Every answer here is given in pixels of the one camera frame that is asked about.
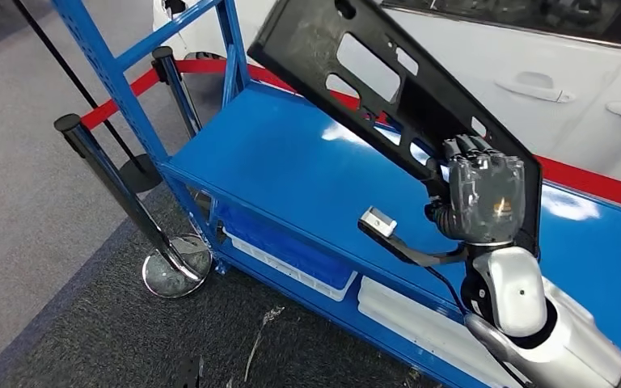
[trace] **floor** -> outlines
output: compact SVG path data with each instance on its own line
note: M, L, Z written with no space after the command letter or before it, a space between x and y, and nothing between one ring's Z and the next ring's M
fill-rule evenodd
M192 232L164 185L144 202L169 235ZM235 269L156 298L137 276L148 251L123 222L0 355L0 386L181 387L202 357L200 388L441 388Z
M42 1L24 3L35 9ZM114 53L150 32L148 2L85 3ZM57 14L39 22L93 96L106 99ZM126 75L134 79L148 67L144 60ZM142 96L142 104L168 148L175 149L185 138L169 98L158 86ZM125 218L53 129L59 116L87 110L33 32L24 28L0 40L0 352ZM114 116L112 122L141 151L124 121ZM125 162L105 128L95 135L118 164Z

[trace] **cutout hole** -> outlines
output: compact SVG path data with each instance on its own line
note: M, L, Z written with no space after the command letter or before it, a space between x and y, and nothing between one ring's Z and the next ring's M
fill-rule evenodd
M196 205L199 207L199 210L201 211L201 215L203 216L203 218L205 218L206 220L209 220L210 209L211 209L211 205L213 204L213 197L209 196L205 192L199 191L196 194L195 200L196 200Z
M328 75L327 79L325 79L325 87L329 91L339 91L340 93L343 93L345 95L351 95L352 97L356 97L358 99L358 102L355 105L347 105L345 101L337 99L336 95L332 94L332 97L334 97L345 107L353 109L354 111L357 111L358 108L361 107L361 96L358 94L356 89L353 88L353 86L349 85L349 83L342 79L340 76L336 74Z
M359 42L353 35L344 34L336 59L375 93L391 102L399 89L399 75Z
M422 143L422 141L414 140L410 146L412 157L418 161L419 164L425 165L427 163L427 159L429 159L429 154L425 151L427 147Z
M108 82L106 82L105 79L102 82L103 82L103 85L106 87L106 89L110 89L111 88L111 85Z
M377 117L375 117L375 115L372 112L365 109L365 107L364 107L364 110L365 112L363 113L363 118L365 119L365 121L368 121L371 124L374 124L374 122L377 120Z
M334 0L334 7L342 18L351 20L356 16L356 8L354 8L349 0Z
M396 48L396 57L399 59L399 63L403 65L403 67L413 73L413 75L417 75L417 70L419 66L415 59L413 59L400 47Z
M401 125L401 123L396 121L394 117L389 116L389 114L386 112L383 112L382 114L384 115L384 120L387 123L387 125L392 127L394 129L394 132L398 133L399 136L401 136L400 134L403 132L403 126Z
M386 119L386 123L377 122L379 117L384 117ZM399 141L401 140L400 125L391 119L386 112L382 112L375 117L373 128L377 129L378 132L380 132L387 140L391 141L396 146L399 145Z
M481 137L487 136L487 127L480 123L479 120L477 120L477 117L472 117L471 126Z
M79 31L78 31L78 29L76 27L72 27L70 29L70 32L73 33L73 36L74 36L76 41L80 41L82 39L82 38L79 37Z
M91 67L94 68L94 70L98 70L99 69L99 64L96 63L96 61L94 60L94 58L89 57L89 62L91 63Z

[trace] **car window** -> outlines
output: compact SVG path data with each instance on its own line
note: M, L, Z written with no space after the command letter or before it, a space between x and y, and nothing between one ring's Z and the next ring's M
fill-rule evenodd
M621 0L384 0L384 6L621 43Z

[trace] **red rope barrier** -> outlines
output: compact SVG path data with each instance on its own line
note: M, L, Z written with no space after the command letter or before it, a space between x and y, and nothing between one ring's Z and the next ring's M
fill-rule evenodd
M132 85L130 86L132 87L134 95L141 95L145 91L148 91L157 82L158 74L156 74L155 70L151 69L144 73L141 77L137 78L137 81L132 82ZM92 130L117 111L118 108L115 101L110 99L105 103L102 103L98 108L84 115L82 117L82 124L89 128L89 130Z
M226 66L225 61L218 59L187 59L176 62L177 69L181 73L224 73ZM247 68L251 77L257 81L265 82L287 91L294 91L289 85L282 82L266 69L254 65L248 65ZM139 96L157 82L158 75L155 70L151 69L132 82L132 92ZM355 97L335 91L332 92L332 96L349 108L358 108L359 101ZM87 113L82 118L82 122L87 128L93 129L117 111L116 104L110 99ZM380 116L378 121L384 123L385 116ZM541 156L537 156L537 159L542 164L544 178L547 180L621 204L621 181Z

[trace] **black stanchion pole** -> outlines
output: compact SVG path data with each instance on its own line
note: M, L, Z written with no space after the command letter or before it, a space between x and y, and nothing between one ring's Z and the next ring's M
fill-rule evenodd
M142 273L149 290L160 297L181 297L198 288L212 263L208 247L192 234L169 239L163 233L78 115L65 115L56 120L53 126L87 162L137 228L156 248L156 252L146 258Z
M68 62L65 60L65 58L63 58L56 46L53 45L53 42L49 39L46 33L44 33L44 30L41 29L41 26L36 22L34 17L32 17L32 14L30 14L25 5L20 0L12 1L15 7L18 8L20 14L27 21L27 24L30 25L35 34L39 37L41 43L46 46L46 49L51 53L56 62L58 62L58 65L63 69L70 81L75 85L82 97L89 103L92 108L98 108L99 105L96 103L96 101L94 101L94 98L91 97L91 94L89 94L89 91L82 84L82 81L79 80L77 74L75 74L72 68L70 68ZM160 177L160 174L158 174L158 172L155 170L155 167L151 163L148 155L142 154L138 157L134 156L132 150L130 150L125 141L122 140L122 137L116 131L115 127L113 127L111 122L108 120L104 120L103 124L106 126L113 138L116 139L118 145L120 145L122 150L127 154L127 156L129 157L129 162L132 163L131 167L133 168L130 168L130 165L125 165L120 169L123 172L123 176L127 180L128 184L136 192L145 192L146 190L158 186L158 184L161 183L162 179Z
M203 127L194 108L194 102L189 96L189 91L182 80L182 74L177 70L175 57L172 55L172 48L161 46L155 49L151 55L154 57L151 63L156 73L158 73L158 79L170 87L172 97L175 99L177 107L180 109L180 115L187 126L189 138L196 136Z

